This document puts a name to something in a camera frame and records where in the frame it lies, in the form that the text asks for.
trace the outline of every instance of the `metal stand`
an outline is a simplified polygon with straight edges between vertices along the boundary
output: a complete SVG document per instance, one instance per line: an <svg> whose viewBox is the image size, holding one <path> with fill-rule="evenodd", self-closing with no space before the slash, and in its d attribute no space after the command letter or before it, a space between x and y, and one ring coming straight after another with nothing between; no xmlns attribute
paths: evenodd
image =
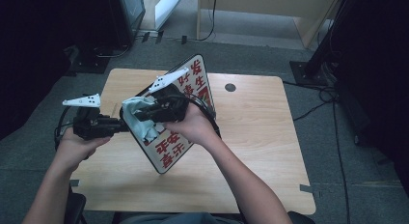
<svg viewBox="0 0 409 224"><path fill-rule="evenodd" d="M314 75L308 76L305 72L307 62L289 62L295 82L299 85L328 86L327 79L322 70L318 70Z"/></svg>
<svg viewBox="0 0 409 224"><path fill-rule="evenodd" d="M105 73L105 69L106 66L108 66L109 60L110 58L108 57L90 57L86 56L82 52L79 52L72 62L69 72Z"/></svg>

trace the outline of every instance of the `floor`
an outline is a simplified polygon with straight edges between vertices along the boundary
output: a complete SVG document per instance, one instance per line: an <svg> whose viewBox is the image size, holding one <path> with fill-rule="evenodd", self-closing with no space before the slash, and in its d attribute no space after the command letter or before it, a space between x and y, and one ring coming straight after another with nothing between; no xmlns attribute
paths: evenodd
<svg viewBox="0 0 409 224"><path fill-rule="evenodd" d="M146 4L147 11L151 11L151 1ZM196 39L198 0L180 0L168 21L164 23L161 31L163 37L170 39ZM212 11L201 11L201 36L206 38L212 28ZM141 33L151 31L146 29L151 23L148 15L141 25ZM315 37L310 50L316 50L318 43L328 31L331 21L327 20ZM270 46L288 49L305 49L300 36L290 16L271 14L245 14L216 11L214 15L214 30L206 42L236 43L253 46Z"/></svg>

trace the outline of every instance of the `black cable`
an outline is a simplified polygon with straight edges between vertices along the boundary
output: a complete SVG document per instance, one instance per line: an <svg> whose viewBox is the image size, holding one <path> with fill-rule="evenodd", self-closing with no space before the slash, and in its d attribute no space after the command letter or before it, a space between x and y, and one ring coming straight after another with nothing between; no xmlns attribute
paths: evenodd
<svg viewBox="0 0 409 224"><path fill-rule="evenodd" d="M319 104L318 106L315 106L315 107L313 107L311 110L309 110L307 113L305 113L304 115L302 115L302 116L300 116L300 117L298 117L298 118L295 118L295 119L293 119L293 121L294 122L296 122L296 121L298 121L298 120L301 120L301 119L304 119L304 118L306 118L308 115L310 115L313 111L315 111L317 108L319 108L319 107L321 107L321 106L323 106L323 105L325 105L325 104L327 104L328 102L323 102L323 103L321 103L321 104Z"/></svg>
<svg viewBox="0 0 409 224"><path fill-rule="evenodd" d="M335 136L336 136L336 141L337 141L338 159L340 161L340 167L341 167L342 185L343 185L343 190L345 192L346 223L349 224L349 223L351 223L350 214L349 214L349 196L348 196L348 189L347 189L347 186L346 186L345 171L343 170L343 163L342 163L342 157L341 157L341 148L340 148L340 138L338 136L338 122L337 122L337 115L336 115L335 105L336 105L336 103L333 102Z"/></svg>
<svg viewBox="0 0 409 224"><path fill-rule="evenodd" d="M316 34L316 43L317 43L317 46L321 44L321 41L319 40L319 32Z"/></svg>
<svg viewBox="0 0 409 224"><path fill-rule="evenodd" d="M71 123L66 123L66 124L64 124L64 125L61 125L61 127L63 127L63 126L70 126L70 125L73 125L74 123L73 122L71 122Z"/></svg>
<svg viewBox="0 0 409 224"><path fill-rule="evenodd" d="M333 33L334 33L334 26L337 25L337 21L340 18L340 15L345 7L345 4L348 2L348 0L343 0L341 7L339 8L334 20L333 20L333 24L331 24L328 26L328 30L330 32L330 40L329 40L329 45L330 45L330 52L332 53L333 56L340 58L342 53L340 51L334 51L333 45L332 45L332 38L333 38Z"/></svg>
<svg viewBox="0 0 409 224"><path fill-rule="evenodd" d="M216 121L214 120L214 116L212 114L212 112L207 110L207 106L203 106L202 104L198 103L197 101L195 101L194 99L188 98L186 96L178 96L178 95L170 95L170 96L166 96L166 98L181 98L181 99L186 99L189 102L193 103L194 105L196 105L197 107L199 107L199 109L202 111L202 113L204 113L204 115L207 117L208 121L211 123L211 125L213 126L214 131L217 133L217 135L222 138L221 134L220 134L220 128L219 126L216 124Z"/></svg>
<svg viewBox="0 0 409 224"><path fill-rule="evenodd" d="M337 78L334 76L334 71L335 71L336 66L334 66L333 64L335 64L335 63L330 63L330 62L324 61L321 64L321 68L322 68L322 71L325 73L326 77L333 84L335 84L336 81L337 81Z"/></svg>
<svg viewBox="0 0 409 224"><path fill-rule="evenodd" d="M201 98L199 98L198 96L193 95L193 94L186 94L186 95L187 95L187 96L192 96L192 97L196 98L196 99L202 104L203 107L208 108L207 111L211 113L211 115L213 116L213 119L216 118L216 111L214 110L213 107L211 107L212 109L209 110L210 107L208 107L207 104L206 104Z"/></svg>
<svg viewBox="0 0 409 224"><path fill-rule="evenodd" d="M67 106L64 109L63 113L60 116L60 121L58 122L57 127L55 127L55 129L54 129L54 143L55 143L54 148L55 148L56 151L57 151L58 145L60 144L59 137L61 136L60 133L61 133L61 127L63 127L63 120L64 120L64 117L66 116L67 112L69 111L69 109L70 109L70 106Z"/></svg>
<svg viewBox="0 0 409 224"><path fill-rule="evenodd" d="M117 58L117 57L121 57L121 56L123 56L125 54L125 52L127 52L127 50L129 50L129 48L130 48L130 45L127 46L125 51L123 51L122 53L117 54L117 55L96 55L96 57L98 57L98 58Z"/></svg>
<svg viewBox="0 0 409 224"><path fill-rule="evenodd" d="M214 16L211 17L210 10L207 10L207 15L208 15L208 19L210 20L210 22L213 22ZM213 39L212 39L212 41L214 41L214 40L216 39L216 37L217 37L217 34L216 34L215 32L213 32Z"/></svg>
<svg viewBox="0 0 409 224"><path fill-rule="evenodd" d="M340 146L340 138L339 138L339 135L338 135L338 121L337 121L337 114L336 114L336 103L338 101L338 95L333 94L333 93L336 92L333 87L323 87L323 88L307 87L307 86L301 86L301 85L290 83L290 82L285 82L285 81L283 81L283 82L288 84L288 85L298 86L298 87L302 87L302 88L306 88L306 89L318 90L319 91L319 94L318 94L319 99L321 101L323 101L323 103L321 103L318 106L312 108L306 114L294 119L293 120L294 122L307 117L310 113L315 111L317 108L319 108L319 107L321 107L321 106L323 106L323 105L325 105L327 103L332 103L333 104L333 116L334 116L334 127L335 127L335 136L336 136L336 142L337 142L338 159L339 159L339 162L340 162L341 175L342 175L342 185L343 185L343 190L344 190L344 193L345 193L346 223L349 224L351 222L351 220L350 220L350 211L349 211L350 210L350 208L349 208L349 195L348 195L348 189L347 189L347 185L346 185L345 171L343 169L343 163L342 163L342 157L341 157L341 146ZM324 93L329 95L330 98L325 99L324 96L323 96Z"/></svg>
<svg viewBox="0 0 409 224"><path fill-rule="evenodd" d="M213 1L213 14L212 14L213 18L212 18L212 20L211 20L211 30L210 30L210 33L208 33L207 37L205 37L205 38L203 38L203 39L198 39L197 41L199 41L199 42L203 42L203 41L207 40L207 39L211 36L211 34L213 33L213 31L214 31L214 13L215 13L215 11L216 11L216 2L217 2L217 0L214 0L214 1Z"/></svg>

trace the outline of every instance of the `table surface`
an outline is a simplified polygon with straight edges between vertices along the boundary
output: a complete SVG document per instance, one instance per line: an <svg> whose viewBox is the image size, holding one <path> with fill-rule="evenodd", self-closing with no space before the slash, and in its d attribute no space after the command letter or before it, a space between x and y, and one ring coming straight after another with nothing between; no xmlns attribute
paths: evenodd
<svg viewBox="0 0 409 224"><path fill-rule="evenodd" d="M122 101L147 88L159 70L113 69L101 113L119 118ZM209 73L223 140L282 200L286 210L315 212L294 124L279 77ZM234 92L225 89L235 85ZM166 174L156 173L130 133L115 134L73 173L73 190L86 210L238 213L228 184L210 154L192 148Z"/></svg>

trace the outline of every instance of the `black chair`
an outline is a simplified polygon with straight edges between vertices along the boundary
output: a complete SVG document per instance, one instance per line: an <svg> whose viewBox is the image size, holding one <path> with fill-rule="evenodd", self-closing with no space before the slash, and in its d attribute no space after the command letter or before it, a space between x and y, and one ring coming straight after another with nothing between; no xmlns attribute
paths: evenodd
<svg viewBox="0 0 409 224"><path fill-rule="evenodd" d="M84 215L82 214L86 202L87 199L84 195L70 191L67 200L64 223L79 224L81 222L82 224L87 224ZM288 216L293 224L315 224L315 222L309 217L295 211L289 211ZM122 213L116 212L113 223L120 223L121 220L123 220Z"/></svg>
<svg viewBox="0 0 409 224"><path fill-rule="evenodd" d="M84 195L73 193L71 190L68 194L66 215L64 217L65 224L87 224L85 217L82 214L84 211L87 199Z"/></svg>
<svg viewBox="0 0 409 224"><path fill-rule="evenodd" d="M291 219L292 224L315 224L315 222L306 215L295 211L289 211L288 216L289 219Z"/></svg>

